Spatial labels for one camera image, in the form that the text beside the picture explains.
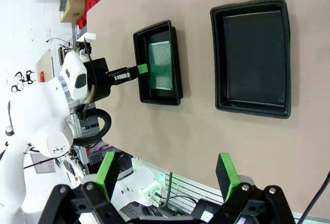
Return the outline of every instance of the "screw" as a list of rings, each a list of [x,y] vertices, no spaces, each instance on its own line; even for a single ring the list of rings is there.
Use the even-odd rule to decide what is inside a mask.
[[[274,187],[271,187],[271,188],[269,189],[269,192],[270,192],[271,194],[275,194],[276,189],[275,189]]]
[[[90,191],[91,189],[93,189],[93,185],[92,185],[92,184],[88,184],[88,185],[86,186],[86,189],[87,189],[88,191]]]
[[[242,186],[242,190],[243,191],[247,191],[249,189],[249,186],[247,184],[243,185]]]
[[[66,190],[65,187],[61,187],[61,188],[60,188],[60,192],[61,192],[61,193],[64,193],[65,190]]]

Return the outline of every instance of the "black cable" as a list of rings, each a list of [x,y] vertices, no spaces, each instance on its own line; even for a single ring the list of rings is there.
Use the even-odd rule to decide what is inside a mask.
[[[93,146],[88,147],[88,146],[83,146],[84,148],[93,148],[95,147],[100,141],[102,141],[102,139],[98,140]]]
[[[193,201],[195,204],[197,204],[197,201],[196,201],[195,199],[193,199],[193,198],[190,197],[190,196],[185,196],[185,195],[176,195],[176,196],[172,196],[172,197],[170,197],[169,199],[177,198],[177,197],[183,197],[183,198],[190,199],[190,200]]]
[[[62,46],[64,47],[65,49],[70,49],[69,47],[65,46],[65,45],[62,45],[62,44],[59,44],[59,46]]]
[[[75,146],[89,146],[90,144],[93,144],[94,142],[99,141],[100,139],[102,139],[102,137],[105,136],[105,134],[110,130],[110,127],[111,127],[111,117],[104,110],[97,109],[97,108],[87,109],[86,113],[84,115],[85,115],[85,118],[99,117],[99,118],[103,119],[104,126],[100,130],[100,132],[94,136],[73,139],[73,145],[75,145]]]
[[[76,36],[77,32],[75,32],[74,35],[72,35],[72,37],[69,39],[69,41],[72,39],[72,45],[73,45],[73,37]]]
[[[159,212],[156,212],[155,208],[153,208],[152,206],[142,206],[141,210],[142,210],[142,214],[146,215],[146,216],[150,216],[150,215],[162,216],[162,214]]]
[[[26,167],[24,167],[23,169],[27,169],[27,168],[29,168],[29,167],[36,166],[36,165],[39,165],[39,164],[45,163],[45,162],[47,162],[47,161],[54,160],[54,159],[60,158],[60,157],[62,157],[62,156],[55,157],[55,158],[49,158],[49,159],[44,160],[44,161],[39,161],[38,163],[35,163],[35,164],[32,164],[32,165],[26,166]]]
[[[48,43],[50,40],[61,40],[61,41],[64,41],[64,42],[66,42],[65,44],[69,44],[69,46],[70,46],[70,41],[66,41],[66,40],[63,40],[63,39],[60,39],[60,38],[50,38],[49,40],[46,40],[46,43]]]
[[[2,153],[0,154],[0,160],[2,159],[2,156],[4,156],[5,151],[6,151],[6,150],[2,151]]]
[[[171,188],[172,188],[172,176],[173,173],[170,172],[170,178],[169,178],[169,187],[167,189],[167,196],[166,196],[166,201],[164,204],[160,205],[159,208],[164,208],[166,207],[166,205],[168,204],[169,200],[170,200],[170,193],[171,193]]]
[[[34,152],[34,153],[40,153],[39,150],[34,150],[34,148],[31,148],[30,151]]]
[[[93,62],[92,62],[91,55],[90,55],[89,50],[88,50],[88,46],[87,46],[87,41],[86,41],[86,39],[84,39],[84,46],[85,46],[85,51],[87,52],[87,55],[88,55],[89,61],[91,62],[91,67],[92,67],[93,76],[94,76],[94,81],[95,81],[95,88],[97,88],[96,73],[95,73],[95,69],[94,69],[94,65],[93,65]]]
[[[302,224],[303,223],[303,221],[307,217],[309,211],[311,210],[311,208],[313,208],[314,204],[319,199],[319,197],[321,196],[321,194],[324,192],[324,190],[327,187],[327,185],[329,184],[329,182],[330,182],[330,171],[328,173],[328,176],[326,176],[326,178],[325,178],[323,184],[321,185],[320,189],[318,190],[318,192],[315,194],[315,196],[313,197],[313,199],[311,200],[311,202],[307,206],[307,208],[304,211],[303,215],[300,217],[300,219],[298,221],[298,224]]]
[[[81,147],[78,147],[78,151],[76,152],[77,157],[78,157],[78,154],[79,154],[80,148],[81,148]]]

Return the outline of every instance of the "cable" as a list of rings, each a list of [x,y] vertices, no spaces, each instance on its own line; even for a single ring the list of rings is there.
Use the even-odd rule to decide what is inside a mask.
[[[2,159],[2,156],[4,156],[6,150],[2,151],[2,153],[0,154],[0,160]]]
[[[77,32],[75,32],[74,35],[72,35],[72,33],[64,33],[62,35],[57,35],[57,37],[62,37],[62,36],[65,36],[65,35],[72,35],[72,37],[78,38],[78,36],[76,34],[77,34]]]
[[[85,46],[85,50],[86,50],[86,52],[87,52],[87,55],[88,55],[89,61],[91,62],[91,67],[92,67],[93,76],[94,76],[94,81],[95,81],[95,89],[96,89],[96,88],[97,88],[96,73],[95,73],[95,69],[94,69],[94,65],[93,65],[93,62],[92,62],[91,55],[90,55],[89,50],[88,50],[88,46],[87,46],[87,41],[86,41],[86,39],[84,39],[84,46]]]
[[[40,153],[39,150],[34,150],[35,147],[31,148],[30,151],[34,152],[34,153]]]
[[[95,85],[93,84],[93,85],[92,85],[92,88],[91,88],[91,92],[90,92],[90,94],[88,95],[88,98],[87,98],[87,103],[86,103],[84,109],[82,110],[82,113],[85,113],[86,110],[87,110],[87,108],[89,107],[89,105],[90,105],[91,103],[93,103],[93,98],[94,98],[94,94],[95,94],[95,89],[96,89],[96,87],[95,87]]]
[[[172,197],[170,197],[169,199],[177,198],[177,197],[188,198],[188,199],[190,199],[191,201],[193,201],[195,204],[197,204],[197,201],[196,201],[195,199],[193,199],[193,198],[190,197],[190,196],[185,196],[185,195],[176,195],[176,196],[172,196]]]
[[[75,145],[75,146],[89,146],[90,144],[102,139],[102,137],[104,137],[111,128],[111,123],[112,123],[111,117],[104,110],[97,109],[97,108],[87,109],[86,113],[84,113],[84,118],[88,118],[88,117],[99,117],[99,118],[103,119],[104,126],[100,130],[100,132],[94,136],[73,139],[73,145]]]
[[[79,152],[80,152],[80,148],[81,148],[81,147],[78,147],[78,151],[76,152],[77,157],[78,157],[78,154],[79,154]]]
[[[59,46],[64,47],[64,49],[66,49],[66,50],[70,49],[69,47],[67,47],[67,46],[65,46],[65,45],[62,45],[62,44],[59,44]]]
[[[54,160],[54,159],[60,158],[60,157],[62,157],[62,156],[55,157],[55,158],[49,158],[49,159],[44,160],[44,161],[39,161],[38,163],[35,163],[35,164],[32,164],[32,165],[26,166],[26,167],[24,167],[23,169],[27,169],[27,168],[29,168],[29,167],[36,166],[36,165],[39,165],[39,164],[45,163],[45,162],[47,162],[47,161]]]
[[[298,221],[298,224],[302,224],[303,223],[303,221],[305,220],[305,218],[308,215],[309,211],[311,210],[311,208],[313,208],[314,204],[319,199],[319,197],[321,196],[321,194],[324,192],[324,190],[327,187],[327,185],[329,184],[329,182],[330,182],[330,171],[328,173],[328,176],[326,176],[326,178],[325,178],[323,184],[321,185],[320,189],[318,190],[318,192],[315,194],[315,196],[313,197],[313,199],[311,200],[311,202],[307,206],[307,208],[304,211],[303,215],[300,217],[300,219]]]
[[[71,39],[73,39],[73,37],[76,37],[77,38],[77,32],[75,32],[74,33],[74,35],[72,35],[72,37],[69,39],[69,41],[71,40]]]
[[[48,43],[50,40],[61,40],[61,41],[66,42],[65,44],[68,44],[69,43],[69,46],[70,46],[70,40],[69,41],[66,41],[66,40],[63,40],[63,39],[60,39],[60,38],[50,38],[49,40],[46,40],[46,43]]]
[[[73,170],[73,172],[75,173],[75,175],[78,176],[78,174],[77,174],[76,171],[74,170],[74,169],[76,168],[76,164],[77,164],[77,157],[73,157],[73,158],[70,159],[70,162],[69,162],[69,165],[70,165],[70,166],[71,166],[71,161],[72,161],[72,160],[74,160],[72,170]]]
[[[142,214],[146,215],[146,216],[149,216],[149,215],[163,216],[161,213],[159,213],[157,211],[155,212],[155,208],[153,208],[152,206],[142,206],[141,210],[142,210]]]
[[[159,208],[164,208],[166,207],[166,205],[168,204],[169,200],[170,200],[170,193],[171,193],[171,188],[172,188],[172,176],[173,173],[170,172],[170,178],[169,178],[169,187],[167,189],[167,196],[166,196],[166,201],[164,204],[160,205]]]
[[[102,141],[102,139],[100,139],[100,140],[98,140],[93,146],[91,146],[91,147],[88,147],[88,146],[82,146],[82,147],[84,147],[84,148],[93,148],[93,147],[95,147],[100,141]]]

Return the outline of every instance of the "beige table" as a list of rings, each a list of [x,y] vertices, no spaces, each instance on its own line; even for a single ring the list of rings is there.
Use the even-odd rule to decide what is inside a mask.
[[[37,68],[37,79],[38,82],[40,82],[40,73],[43,72],[45,75],[45,81],[50,81],[53,78],[52,70],[52,57],[51,57],[51,52],[48,49],[44,55],[38,60],[36,64]]]
[[[218,111],[210,9],[249,0],[102,0],[88,12],[94,59],[135,65],[133,33],[171,20],[184,98],[178,107],[142,104],[138,81],[113,87],[98,108],[112,117],[104,140],[159,167],[218,188],[219,152],[260,188],[283,188],[303,212],[330,169],[330,0],[286,0],[291,27],[292,111],[274,119]],[[330,187],[312,214],[330,218]]]

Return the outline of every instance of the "black plastic tray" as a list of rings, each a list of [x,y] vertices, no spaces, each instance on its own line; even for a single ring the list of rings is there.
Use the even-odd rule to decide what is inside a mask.
[[[135,58],[137,65],[146,63],[149,73],[142,74],[139,77],[140,100],[143,103],[159,104],[159,105],[180,105],[180,99],[183,97],[179,54],[177,49],[175,27],[171,25],[171,21],[157,23],[133,35]],[[171,68],[172,68],[172,90],[163,90],[151,88],[150,62],[149,62],[149,45],[170,41],[171,45]]]
[[[291,112],[290,25],[284,0],[211,9],[216,108],[267,117]]]

